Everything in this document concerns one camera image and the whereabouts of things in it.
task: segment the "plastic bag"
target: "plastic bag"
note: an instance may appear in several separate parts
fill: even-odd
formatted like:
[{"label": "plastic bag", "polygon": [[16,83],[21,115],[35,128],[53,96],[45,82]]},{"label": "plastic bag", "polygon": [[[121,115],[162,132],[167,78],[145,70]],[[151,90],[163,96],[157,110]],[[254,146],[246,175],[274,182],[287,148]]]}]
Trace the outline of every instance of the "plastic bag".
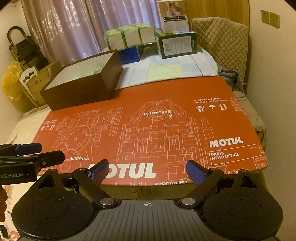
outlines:
[{"label": "plastic bag", "polygon": [[33,109],[33,106],[28,97],[17,84],[17,81],[21,77],[23,71],[24,70],[22,69],[20,63],[13,61],[4,73],[2,79],[2,90],[17,110],[27,112]]}]

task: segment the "curtain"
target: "curtain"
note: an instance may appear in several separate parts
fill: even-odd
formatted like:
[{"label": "curtain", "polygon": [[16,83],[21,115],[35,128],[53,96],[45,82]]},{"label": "curtain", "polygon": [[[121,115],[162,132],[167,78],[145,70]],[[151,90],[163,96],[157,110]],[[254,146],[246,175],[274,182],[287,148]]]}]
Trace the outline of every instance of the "curtain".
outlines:
[{"label": "curtain", "polygon": [[157,0],[21,0],[30,33],[50,62],[99,53],[104,32],[132,23],[159,27]]}]

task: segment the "silver bolt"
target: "silver bolt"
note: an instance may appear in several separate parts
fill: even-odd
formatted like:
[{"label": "silver bolt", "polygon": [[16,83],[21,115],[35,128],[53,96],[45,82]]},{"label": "silver bolt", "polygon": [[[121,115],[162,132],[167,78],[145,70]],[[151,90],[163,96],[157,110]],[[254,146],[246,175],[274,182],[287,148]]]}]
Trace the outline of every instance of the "silver bolt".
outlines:
[{"label": "silver bolt", "polygon": [[106,205],[106,206],[109,206],[109,205],[112,205],[114,203],[114,199],[113,198],[103,198],[101,199],[100,203],[103,204],[103,205]]},{"label": "silver bolt", "polygon": [[181,203],[183,203],[184,205],[193,205],[195,203],[195,200],[193,198],[187,197],[183,198],[181,200]]}]

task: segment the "hand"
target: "hand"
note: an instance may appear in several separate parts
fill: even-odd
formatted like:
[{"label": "hand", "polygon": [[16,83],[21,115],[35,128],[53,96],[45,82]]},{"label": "hand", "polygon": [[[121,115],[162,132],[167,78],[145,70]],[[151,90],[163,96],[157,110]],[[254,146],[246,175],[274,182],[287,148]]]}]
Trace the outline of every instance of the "hand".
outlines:
[{"label": "hand", "polygon": [[6,200],[7,200],[7,192],[6,190],[2,187],[0,189],[0,222],[4,222],[5,221],[5,211],[7,208],[6,205]]}]

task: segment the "wall socket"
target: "wall socket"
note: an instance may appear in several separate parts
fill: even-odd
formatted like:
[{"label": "wall socket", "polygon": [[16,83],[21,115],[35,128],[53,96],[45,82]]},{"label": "wall socket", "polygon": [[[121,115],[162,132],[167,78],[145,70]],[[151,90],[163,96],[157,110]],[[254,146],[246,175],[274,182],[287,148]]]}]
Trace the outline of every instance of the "wall socket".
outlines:
[{"label": "wall socket", "polygon": [[275,28],[279,28],[279,15],[273,12],[270,12],[270,21],[269,24]]},{"label": "wall socket", "polygon": [[265,10],[261,10],[261,20],[263,23],[269,24],[269,12]]}]

